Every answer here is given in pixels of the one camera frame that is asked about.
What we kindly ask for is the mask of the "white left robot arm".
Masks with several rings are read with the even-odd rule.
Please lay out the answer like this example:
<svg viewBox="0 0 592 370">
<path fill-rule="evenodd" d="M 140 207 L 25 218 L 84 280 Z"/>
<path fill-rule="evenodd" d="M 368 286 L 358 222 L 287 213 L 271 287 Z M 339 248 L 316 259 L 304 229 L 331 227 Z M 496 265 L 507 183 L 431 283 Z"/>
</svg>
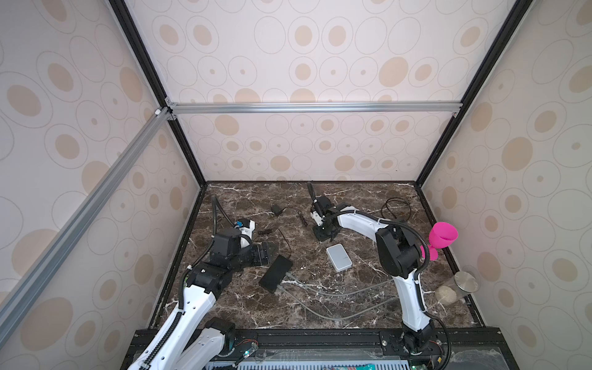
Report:
<svg viewBox="0 0 592 370">
<path fill-rule="evenodd" d="M 215 357 L 234 352 L 236 327 L 229 321 L 213 318 L 197 339 L 191 337 L 233 276 L 245 268 L 270 265 L 276 246 L 254 243 L 253 220 L 232 221 L 217 197 L 211 197 L 211 203 L 210 243 L 183 273 L 176 308 L 130 369 L 204 369 Z"/>
</svg>

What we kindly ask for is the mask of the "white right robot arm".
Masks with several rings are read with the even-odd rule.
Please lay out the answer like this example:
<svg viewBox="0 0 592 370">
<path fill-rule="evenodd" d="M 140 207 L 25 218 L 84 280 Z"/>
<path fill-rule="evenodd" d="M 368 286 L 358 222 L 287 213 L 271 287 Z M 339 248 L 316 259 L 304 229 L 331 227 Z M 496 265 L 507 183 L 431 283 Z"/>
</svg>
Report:
<svg viewBox="0 0 592 370">
<path fill-rule="evenodd" d="M 396 218 L 389 208 L 394 202 L 409 206 L 402 197 L 390 197 L 373 216 L 348 203 L 333 204 L 328 197 L 316 194 L 307 184 L 311 197 L 311 217 L 314 235 L 319 241 L 333 240 L 339 231 L 349 229 L 372 240 L 377 247 L 379 262 L 393 277 L 402 307 L 402 346 L 416 356 L 427 350 L 436 338 L 439 324 L 446 339 L 446 354 L 435 369 L 444 369 L 452 358 L 452 344 L 443 321 L 429 313 L 421 285 L 421 274 L 430 264 L 429 246 L 421 234 L 409 226 L 408 218 Z"/>
</svg>

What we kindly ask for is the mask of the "black power adapter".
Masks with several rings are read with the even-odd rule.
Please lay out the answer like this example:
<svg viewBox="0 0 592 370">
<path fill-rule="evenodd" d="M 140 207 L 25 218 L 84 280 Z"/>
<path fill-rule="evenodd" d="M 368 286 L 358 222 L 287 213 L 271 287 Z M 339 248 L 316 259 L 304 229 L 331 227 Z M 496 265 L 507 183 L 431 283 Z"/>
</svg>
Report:
<svg viewBox="0 0 592 370">
<path fill-rule="evenodd" d="M 284 213 L 284 211 L 285 211 L 285 208 L 281 207 L 278 204 L 271 205 L 271 212 L 276 217 L 282 215 Z"/>
</svg>

